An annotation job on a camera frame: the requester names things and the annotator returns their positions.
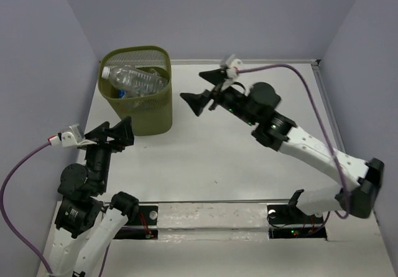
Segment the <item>large clear plastic bottle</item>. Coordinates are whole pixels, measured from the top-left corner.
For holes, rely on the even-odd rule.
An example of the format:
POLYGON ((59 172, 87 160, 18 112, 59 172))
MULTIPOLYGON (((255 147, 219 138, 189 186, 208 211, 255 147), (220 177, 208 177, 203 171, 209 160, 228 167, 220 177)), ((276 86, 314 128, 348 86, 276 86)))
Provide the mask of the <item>large clear plastic bottle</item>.
POLYGON ((108 80, 115 89, 132 96, 154 95, 168 85, 167 79, 139 70, 132 65, 104 67, 101 78, 108 80))

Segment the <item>blue label water bottle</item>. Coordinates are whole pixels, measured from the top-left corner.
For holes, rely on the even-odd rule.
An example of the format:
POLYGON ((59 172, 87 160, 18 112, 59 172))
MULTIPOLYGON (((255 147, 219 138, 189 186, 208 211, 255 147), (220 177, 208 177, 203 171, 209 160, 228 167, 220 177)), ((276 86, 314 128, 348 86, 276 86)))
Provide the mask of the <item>blue label water bottle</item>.
POLYGON ((127 98, 128 97, 128 92, 125 90, 119 90, 118 91, 118 98, 122 99, 122 98, 127 98))

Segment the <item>clear bottle white cap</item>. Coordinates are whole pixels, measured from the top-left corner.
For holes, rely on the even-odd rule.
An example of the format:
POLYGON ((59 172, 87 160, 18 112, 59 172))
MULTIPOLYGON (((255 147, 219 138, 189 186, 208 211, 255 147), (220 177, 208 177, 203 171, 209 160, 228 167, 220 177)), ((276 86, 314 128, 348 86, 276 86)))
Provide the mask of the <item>clear bottle white cap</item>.
POLYGON ((165 69, 160 68, 160 67, 148 67, 147 68, 147 72, 149 72, 149 73, 151 73, 153 75, 157 75, 157 76, 166 78, 166 79, 169 78, 168 71, 166 71, 165 69))

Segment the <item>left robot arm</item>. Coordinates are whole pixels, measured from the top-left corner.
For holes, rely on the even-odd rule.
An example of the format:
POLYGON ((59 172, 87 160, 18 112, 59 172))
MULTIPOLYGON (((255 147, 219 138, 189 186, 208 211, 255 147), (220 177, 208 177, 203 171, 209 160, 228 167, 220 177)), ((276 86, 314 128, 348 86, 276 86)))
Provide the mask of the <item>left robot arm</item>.
POLYGON ((87 133, 74 124, 49 141, 85 151, 85 162, 68 165, 60 176, 57 192, 62 201, 55 217, 49 275, 91 276, 114 236, 139 212, 138 199, 125 192, 113 195, 108 207, 97 200, 107 189, 111 155, 134 144, 132 119, 127 116, 115 126, 105 121, 87 133))

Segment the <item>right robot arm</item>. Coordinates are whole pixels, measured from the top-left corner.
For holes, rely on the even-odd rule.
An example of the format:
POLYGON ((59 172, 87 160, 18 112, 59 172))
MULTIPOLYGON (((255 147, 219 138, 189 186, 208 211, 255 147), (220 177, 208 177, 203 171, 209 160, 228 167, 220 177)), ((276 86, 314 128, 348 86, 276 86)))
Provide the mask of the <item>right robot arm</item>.
POLYGON ((262 146, 294 157, 336 182, 333 187, 296 190, 286 207, 291 221, 338 211, 369 218, 382 186, 384 163, 377 158, 358 159, 334 149, 329 142, 322 143, 277 112, 281 97, 270 84, 257 82, 248 93, 235 89, 238 74, 235 69, 200 72, 199 76, 213 84, 213 89, 200 94, 181 93, 180 97, 196 116, 206 106, 210 110, 217 106, 228 110, 249 126, 256 126, 251 134, 262 146))

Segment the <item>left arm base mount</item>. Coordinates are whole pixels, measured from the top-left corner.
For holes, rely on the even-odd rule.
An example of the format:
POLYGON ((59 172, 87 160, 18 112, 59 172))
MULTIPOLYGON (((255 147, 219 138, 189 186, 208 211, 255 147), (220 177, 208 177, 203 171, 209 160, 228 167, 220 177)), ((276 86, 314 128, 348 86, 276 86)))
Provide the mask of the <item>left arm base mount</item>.
POLYGON ((157 240, 159 206, 141 204, 136 217, 128 221, 114 236, 115 240, 157 240))

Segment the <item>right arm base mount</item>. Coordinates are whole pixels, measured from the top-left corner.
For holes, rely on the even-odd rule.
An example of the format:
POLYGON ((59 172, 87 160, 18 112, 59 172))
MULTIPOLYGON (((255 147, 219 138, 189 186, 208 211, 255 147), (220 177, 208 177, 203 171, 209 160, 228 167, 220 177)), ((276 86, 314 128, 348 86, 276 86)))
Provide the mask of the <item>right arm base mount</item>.
POLYGON ((329 215, 306 215, 297 208, 303 189, 297 190, 286 204, 267 205, 268 236, 270 239, 328 238, 325 224, 329 215))

